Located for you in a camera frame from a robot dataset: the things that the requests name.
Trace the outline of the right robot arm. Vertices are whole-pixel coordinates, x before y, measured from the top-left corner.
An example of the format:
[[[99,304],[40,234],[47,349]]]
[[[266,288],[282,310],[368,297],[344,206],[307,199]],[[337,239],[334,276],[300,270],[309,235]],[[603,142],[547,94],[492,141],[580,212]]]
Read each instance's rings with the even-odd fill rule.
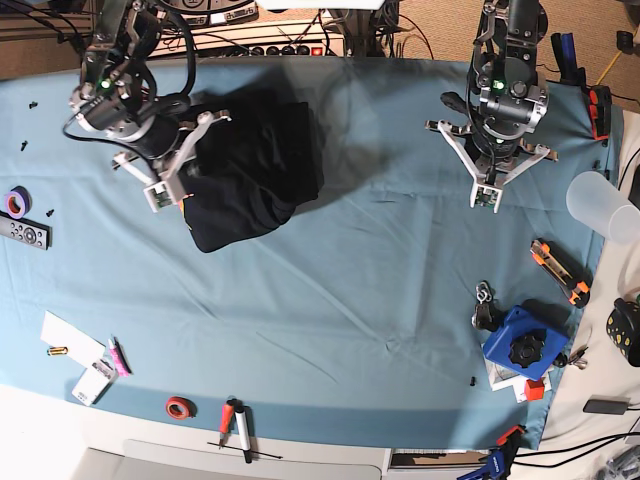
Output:
[[[147,59],[172,24],[186,43],[183,88],[160,95]],[[113,166],[139,180],[153,212],[180,205],[188,194],[179,172],[197,156],[196,145],[226,110],[204,111],[193,121],[180,115],[191,107],[196,79],[196,44],[181,11],[164,1],[108,1],[102,7],[82,57],[80,83],[70,97],[70,123],[85,142],[119,148]]]

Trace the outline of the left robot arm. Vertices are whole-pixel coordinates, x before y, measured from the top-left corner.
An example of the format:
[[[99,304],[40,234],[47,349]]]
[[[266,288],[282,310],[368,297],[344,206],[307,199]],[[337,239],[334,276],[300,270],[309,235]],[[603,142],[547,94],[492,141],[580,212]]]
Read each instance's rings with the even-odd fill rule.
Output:
[[[445,92],[440,101],[466,117],[457,126],[427,121],[461,160],[473,183],[470,206],[494,212],[504,187],[543,160],[558,154],[525,136],[546,115],[549,90],[537,71],[537,46],[548,19],[538,1],[486,1],[466,77],[465,93]]]

